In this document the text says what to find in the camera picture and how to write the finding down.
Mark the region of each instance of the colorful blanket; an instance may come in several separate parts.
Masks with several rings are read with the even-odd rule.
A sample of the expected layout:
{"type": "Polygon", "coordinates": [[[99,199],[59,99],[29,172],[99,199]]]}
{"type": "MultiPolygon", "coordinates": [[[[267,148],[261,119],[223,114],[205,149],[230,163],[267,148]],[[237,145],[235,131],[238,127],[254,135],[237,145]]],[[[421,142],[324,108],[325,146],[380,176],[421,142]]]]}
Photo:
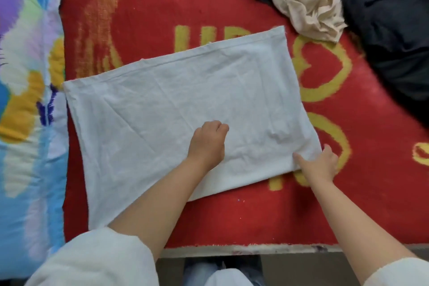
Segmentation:
{"type": "Polygon", "coordinates": [[[64,243],[68,160],[60,0],[0,0],[0,280],[64,243]]]}

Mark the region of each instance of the hand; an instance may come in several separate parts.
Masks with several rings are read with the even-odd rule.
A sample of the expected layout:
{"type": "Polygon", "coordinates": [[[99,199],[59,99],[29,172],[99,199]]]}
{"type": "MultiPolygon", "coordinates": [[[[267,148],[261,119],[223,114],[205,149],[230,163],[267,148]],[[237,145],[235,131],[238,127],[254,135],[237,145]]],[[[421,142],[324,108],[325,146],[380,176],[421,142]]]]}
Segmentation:
{"type": "Polygon", "coordinates": [[[228,131],[229,126],[220,121],[205,122],[193,133],[187,158],[202,165],[205,173],[208,173],[225,157],[225,137],[228,131]]]}
{"type": "Polygon", "coordinates": [[[306,161],[300,154],[293,153],[293,159],[300,166],[310,186],[317,182],[332,182],[337,174],[338,156],[329,145],[314,161],[306,161]]]}

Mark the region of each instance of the red rug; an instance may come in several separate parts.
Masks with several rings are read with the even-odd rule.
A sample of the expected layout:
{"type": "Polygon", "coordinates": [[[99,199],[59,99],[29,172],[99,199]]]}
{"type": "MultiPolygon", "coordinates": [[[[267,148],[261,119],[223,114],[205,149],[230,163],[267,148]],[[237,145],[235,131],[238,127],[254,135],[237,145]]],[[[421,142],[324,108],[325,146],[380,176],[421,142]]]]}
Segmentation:
{"type": "MultiPolygon", "coordinates": [[[[297,36],[255,0],[63,0],[67,79],[141,58],[285,25],[304,106],[340,156],[338,187],[401,242],[429,243],[429,135],[384,91],[344,34],[338,45],[297,36]]],[[[69,120],[66,240],[88,228],[82,158],[69,120]]],[[[305,181],[292,174],[185,207],[168,247],[335,244],[305,181]]]]}

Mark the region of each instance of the white sleeve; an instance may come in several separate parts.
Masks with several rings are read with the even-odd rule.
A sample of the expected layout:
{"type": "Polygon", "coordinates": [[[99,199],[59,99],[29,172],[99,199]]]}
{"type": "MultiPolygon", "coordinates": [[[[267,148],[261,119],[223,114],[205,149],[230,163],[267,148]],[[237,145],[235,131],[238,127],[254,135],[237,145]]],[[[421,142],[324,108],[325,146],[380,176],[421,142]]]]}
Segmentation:
{"type": "Polygon", "coordinates": [[[149,248],[136,236],[104,227],[79,235],[51,256],[26,283],[37,285],[159,284],[149,248]]]}
{"type": "Polygon", "coordinates": [[[404,258],[374,272],[363,286],[427,286],[429,262],[419,258],[404,258]]]}

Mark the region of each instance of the forearm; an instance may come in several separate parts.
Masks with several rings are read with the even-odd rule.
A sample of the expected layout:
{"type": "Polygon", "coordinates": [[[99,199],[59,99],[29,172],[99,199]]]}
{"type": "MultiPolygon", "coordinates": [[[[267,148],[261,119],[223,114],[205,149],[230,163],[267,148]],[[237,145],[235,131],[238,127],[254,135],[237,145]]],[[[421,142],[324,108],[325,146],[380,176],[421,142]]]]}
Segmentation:
{"type": "Polygon", "coordinates": [[[379,268],[415,256],[333,183],[321,179],[311,187],[361,285],[379,268]]]}
{"type": "Polygon", "coordinates": [[[141,195],[109,227],[136,235],[159,258],[192,192],[206,175],[197,162],[184,160],[141,195]]]}

